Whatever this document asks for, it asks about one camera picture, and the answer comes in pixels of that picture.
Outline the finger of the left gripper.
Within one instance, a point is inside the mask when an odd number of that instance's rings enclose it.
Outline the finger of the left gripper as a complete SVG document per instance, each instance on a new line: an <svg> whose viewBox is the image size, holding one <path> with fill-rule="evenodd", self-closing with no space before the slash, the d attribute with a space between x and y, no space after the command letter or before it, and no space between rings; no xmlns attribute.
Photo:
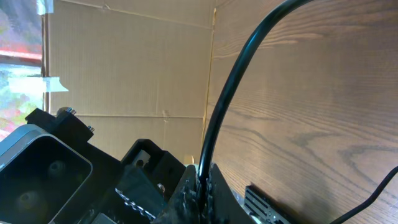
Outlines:
<svg viewBox="0 0 398 224"><path fill-rule="evenodd" d="M260 223L292 224L292 217L255 185L248 185L245 188L244 208Z"/></svg>

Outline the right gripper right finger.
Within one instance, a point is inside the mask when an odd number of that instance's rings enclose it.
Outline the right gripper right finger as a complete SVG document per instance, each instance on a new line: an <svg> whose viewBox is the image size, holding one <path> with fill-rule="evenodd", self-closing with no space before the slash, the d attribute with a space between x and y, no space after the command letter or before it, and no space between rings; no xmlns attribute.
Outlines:
<svg viewBox="0 0 398 224"><path fill-rule="evenodd" d="M216 164L211 165L208 183L208 223L254 223L254 220L244 211L234 197Z"/></svg>

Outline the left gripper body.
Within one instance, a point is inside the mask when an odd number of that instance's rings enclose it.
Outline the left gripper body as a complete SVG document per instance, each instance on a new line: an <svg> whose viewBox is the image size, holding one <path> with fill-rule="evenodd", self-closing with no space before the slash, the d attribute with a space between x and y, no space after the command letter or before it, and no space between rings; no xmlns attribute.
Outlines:
<svg viewBox="0 0 398 224"><path fill-rule="evenodd" d="M78 223L150 223L167 206L186 169L150 139L138 139L121 167Z"/></svg>

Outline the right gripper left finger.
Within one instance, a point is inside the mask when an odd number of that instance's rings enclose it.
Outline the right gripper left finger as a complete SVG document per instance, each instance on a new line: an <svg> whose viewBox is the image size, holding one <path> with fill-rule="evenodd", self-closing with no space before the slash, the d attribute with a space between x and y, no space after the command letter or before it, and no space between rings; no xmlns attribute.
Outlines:
<svg viewBox="0 0 398 224"><path fill-rule="evenodd" d="M194 165L186 167L166 208L152 224L198 224L197 172Z"/></svg>

